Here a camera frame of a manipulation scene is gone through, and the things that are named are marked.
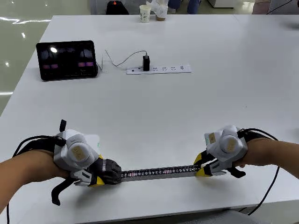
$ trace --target tape measure numbers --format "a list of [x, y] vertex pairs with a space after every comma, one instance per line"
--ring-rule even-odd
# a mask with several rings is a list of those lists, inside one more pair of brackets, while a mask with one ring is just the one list
[[152, 169], [137, 169], [122, 171], [121, 181], [141, 181], [141, 180], [153, 180], [153, 179], [166, 179], [177, 177], [195, 176], [199, 171], [200, 166], [180, 166], [180, 167], [164, 167], [164, 168], [152, 168]]

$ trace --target tiled floor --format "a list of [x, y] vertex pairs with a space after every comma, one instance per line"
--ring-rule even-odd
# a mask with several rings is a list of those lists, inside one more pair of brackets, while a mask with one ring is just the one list
[[[200, 14], [250, 14], [254, 0], [239, 0], [235, 9], [213, 8], [203, 0]], [[188, 0], [178, 14], [186, 14]], [[90, 14], [88, 0], [0, 1], [0, 114], [14, 91], [53, 15]]]

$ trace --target plastic bag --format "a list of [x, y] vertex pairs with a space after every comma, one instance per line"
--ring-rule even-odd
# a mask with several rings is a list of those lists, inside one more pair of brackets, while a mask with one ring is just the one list
[[157, 17], [163, 19], [166, 18], [168, 0], [152, 0], [151, 2], [147, 1], [146, 4], [151, 6], [151, 10], [157, 15]]

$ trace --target white cabinet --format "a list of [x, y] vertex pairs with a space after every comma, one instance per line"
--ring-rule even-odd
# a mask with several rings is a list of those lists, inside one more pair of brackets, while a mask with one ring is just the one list
[[238, 0], [208, 0], [214, 8], [234, 8]]

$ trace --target paper cup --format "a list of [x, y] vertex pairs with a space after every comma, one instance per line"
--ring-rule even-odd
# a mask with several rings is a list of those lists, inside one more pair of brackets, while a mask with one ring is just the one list
[[150, 6], [141, 5], [140, 8], [140, 20], [141, 22], [150, 22]]

